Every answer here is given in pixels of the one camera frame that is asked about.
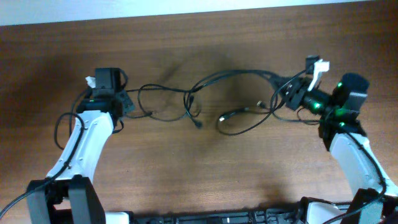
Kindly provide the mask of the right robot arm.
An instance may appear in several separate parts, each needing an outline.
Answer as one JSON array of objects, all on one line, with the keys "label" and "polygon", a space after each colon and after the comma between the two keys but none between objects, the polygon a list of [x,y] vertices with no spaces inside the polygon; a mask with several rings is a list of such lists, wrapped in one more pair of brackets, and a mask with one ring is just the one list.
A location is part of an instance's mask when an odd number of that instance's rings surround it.
[{"label": "right robot arm", "polygon": [[338,161],[354,195],[346,211],[330,202],[310,200],[306,223],[397,223],[397,186],[373,154],[358,115],[368,96],[369,82],[346,73],[331,94],[310,87],[296,75],[276,86],[288,108],[298,107],[320,116],[319,135]]}]

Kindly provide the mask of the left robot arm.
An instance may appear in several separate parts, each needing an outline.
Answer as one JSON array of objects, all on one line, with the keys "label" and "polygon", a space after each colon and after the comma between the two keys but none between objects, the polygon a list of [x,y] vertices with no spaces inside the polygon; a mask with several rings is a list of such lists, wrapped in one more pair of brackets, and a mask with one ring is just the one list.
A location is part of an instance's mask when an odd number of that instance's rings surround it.
[{"label": "left robot arm", "polygon": [[133,109],[120,68],[97,68],[86,78],[88,89],[67,113],[75,120],[63,152],[46,178],[27,188],[32,223],[132,223],[132,212],[105,212],[93,187],[93,177],[108,138],[121,118]]}]

